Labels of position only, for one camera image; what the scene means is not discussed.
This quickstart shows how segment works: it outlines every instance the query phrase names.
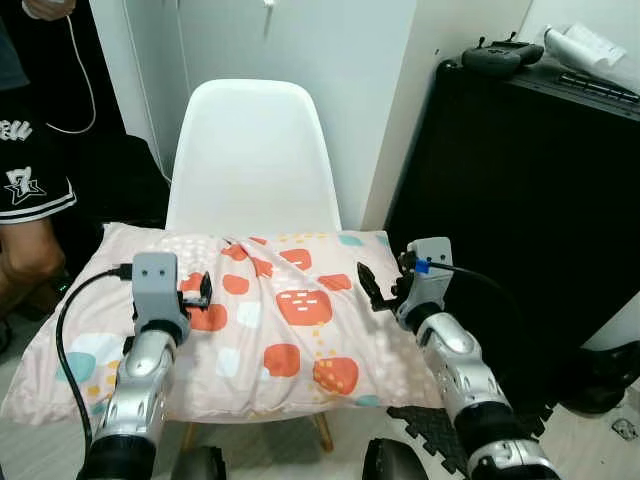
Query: pillow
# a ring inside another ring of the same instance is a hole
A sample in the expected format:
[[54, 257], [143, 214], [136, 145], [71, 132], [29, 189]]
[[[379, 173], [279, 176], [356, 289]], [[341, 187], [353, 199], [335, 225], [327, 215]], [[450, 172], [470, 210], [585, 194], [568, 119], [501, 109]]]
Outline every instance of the pillow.
[[[371, 310], [357, 262], [383, 294], [399, 276], [384, 232], [214, 238], [113, 223], [70, 289], [143, 251], [174, 252], [178, 285], [211, 275], [207, 311], [191, 312], [178, 350], [169, 418], [194, 422], [275, 420], [337, 407], [439, 407], [414, 336], [390, 312]], [[25, 350], [1, 415], [43, 424], [77, 416], [59, 366], [55, 327], [62, 303]], [[131, 283], [105, 278], [69, 309], [64, 340], [90, 414], [113, 392], [133, 335]]]

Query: white chair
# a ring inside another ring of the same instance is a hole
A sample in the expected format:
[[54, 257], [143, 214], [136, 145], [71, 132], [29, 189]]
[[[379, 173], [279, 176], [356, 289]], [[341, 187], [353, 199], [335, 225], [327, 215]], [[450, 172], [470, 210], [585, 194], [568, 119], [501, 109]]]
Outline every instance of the white chair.
[[[341, 230], [318, 113], [301, 87], [213, 80], [191, 96], [173, 170], [167, 230], [250, 235]], [[314, 422], [326, 451], [324, 414]], [[191, 446], [189, 425], [183, 449]]]

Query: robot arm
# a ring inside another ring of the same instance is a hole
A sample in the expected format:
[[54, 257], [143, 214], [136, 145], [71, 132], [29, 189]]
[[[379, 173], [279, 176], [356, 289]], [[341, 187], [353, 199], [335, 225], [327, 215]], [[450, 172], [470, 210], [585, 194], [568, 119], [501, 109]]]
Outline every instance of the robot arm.
[[374, 310], [391, 309], [398, 323], [416, 335], [433, 372], [447, 414], [467, 454], [472, 480], [559, 479], [540, 445], [526, 435], [491, 369], [482, 360], [478, 341], [443, 311], [448, 278], [430, 275], [417, 240], [400, 258], [404, 276], [384, 300], [371, 271], [358, 265], [360, 281]]
[[211, 282], [200, 298], [176, 291], [177, 257], [141, 253], [133, 262], [135, 338], [118, 367], [116, 389], [98, 425], [80, 479], [150, 479], [173, 385], [176, 349], [190, 326], [185, 307], [206, 308]]

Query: leg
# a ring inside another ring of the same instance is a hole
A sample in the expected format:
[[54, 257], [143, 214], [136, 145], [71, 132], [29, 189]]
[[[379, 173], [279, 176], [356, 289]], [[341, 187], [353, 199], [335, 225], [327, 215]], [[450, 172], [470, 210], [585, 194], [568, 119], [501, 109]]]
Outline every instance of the leg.
[[0, 226], [0, 318], [59, 273], [64, 254], [47, 219]]
[[44, 282], [29, 294], [25, 299], [25, 303], [43, 314], [48, 314], [53, 311], [60, 298], [51, 282]]
[[320, 432], [322, 449], [327, 453], [333, 452], [333, 439], [331, 438], [331, 432], [329, 431], [327, 417], [324, 413], [316, 413], [313, 415], [313, 422], [316, 424], [316, 427]]
[[182, 452], [186, 452], [193, 448], [193, 438], [196, 434], [196, 424], [193, 422], [189, 422], [187, 425], [187, 429], [184, 432], [184, 436], [182, 437], [182, 446], [180, 450]]

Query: white cable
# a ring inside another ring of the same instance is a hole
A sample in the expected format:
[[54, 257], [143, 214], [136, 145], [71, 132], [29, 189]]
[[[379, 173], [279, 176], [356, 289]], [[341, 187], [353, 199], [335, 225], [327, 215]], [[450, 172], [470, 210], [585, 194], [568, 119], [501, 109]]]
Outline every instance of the white cable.
[[84, 75], [84, 79], [87, 82], [87, 88], [89, 89], [89, 95], [91, 97], [91, 111], [92, 111], [91, 122], [87, 127], [83, 128], [82, 130], [64, 130], [62, 128], [58, 128], [54, 125], [51, 125], [50, 123], [47, 123], [46, 125], [47, 127], [51, 128], [52, 130], [55, 130], [56, 132], [66, 133], [67, 135], [80, 135], [82, 133], [87, 133], [89, 130], [93, 128], [93, 126], [96, 123], [96, 117], [97, 117], [96, 99], [93, 96], [93, 87], [91, 86], [91, 80], [89, 80], [87, 69], [85, 68], [84, 63], [82, 63], [82, 59], [80, 58], [80, 52], [78, 52], [78, 45], [76, 43], [76, 36], [73, 31], [73, 23], [71, 23], [71, 17], [67, 16], [67, 24], [69, 25], [69, 33], [71, 34], [71, 43], [73, 44], [73, 51], [75, 52], [76, 58], [78, 59], [78, 64], [82, 69], [82, 74]]
[[169, 183], [169, 185], [171, 185], [172, 180], [167, 177], [167, 175], [164, 173], [164, 168], [162, 168], [162, 163], [158, 163], [158, 170], [160, 170], [160, 174], [164, 177], [164, 179]]

